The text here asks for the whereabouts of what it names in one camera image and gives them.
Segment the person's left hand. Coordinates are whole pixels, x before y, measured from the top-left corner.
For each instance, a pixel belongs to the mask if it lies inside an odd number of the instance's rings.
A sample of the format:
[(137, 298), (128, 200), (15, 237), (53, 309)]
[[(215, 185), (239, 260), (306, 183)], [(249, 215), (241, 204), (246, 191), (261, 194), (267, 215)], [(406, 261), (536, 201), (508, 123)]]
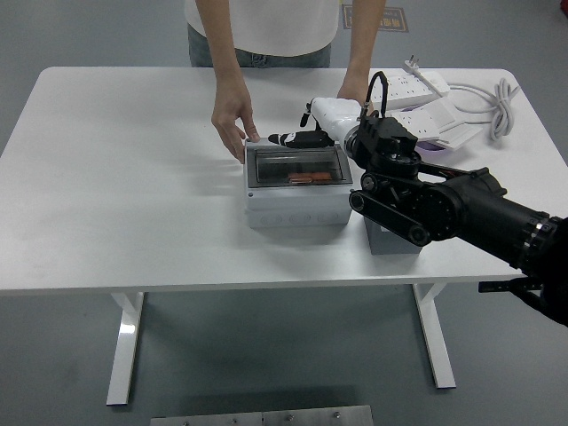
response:
[(360, 106), (366, 102), (368, 80), (365, 76), (345, 76), (336, 95), (338, 99), (356, 100)]

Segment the person's right hand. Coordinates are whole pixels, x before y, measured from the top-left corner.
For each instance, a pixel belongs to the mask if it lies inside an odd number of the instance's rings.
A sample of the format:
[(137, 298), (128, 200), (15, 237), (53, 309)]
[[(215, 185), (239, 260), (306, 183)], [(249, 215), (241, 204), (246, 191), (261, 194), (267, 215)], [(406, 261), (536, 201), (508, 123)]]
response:
[(218, 80), (211, 122), (223, 145), (240, 163), (245, 162), (244, 140), (260, 140), (253, 120), (252, 102), (242, 80)]

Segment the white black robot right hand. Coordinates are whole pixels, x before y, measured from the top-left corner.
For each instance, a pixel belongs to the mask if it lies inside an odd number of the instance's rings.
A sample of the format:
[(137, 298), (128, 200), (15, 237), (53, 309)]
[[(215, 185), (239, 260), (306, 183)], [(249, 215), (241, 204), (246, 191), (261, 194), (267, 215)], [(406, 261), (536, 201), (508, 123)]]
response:
[(272, 134), (268, 141), (292, 149), (340, 146), (347, 152), (347, 144), (353, 140), (359, 127), (360, 113), (361, 106), (356, 100), (314, 98), (306, 104), (300, 127), (304, 128), (312, 117), (316, 122), (315, 130)]

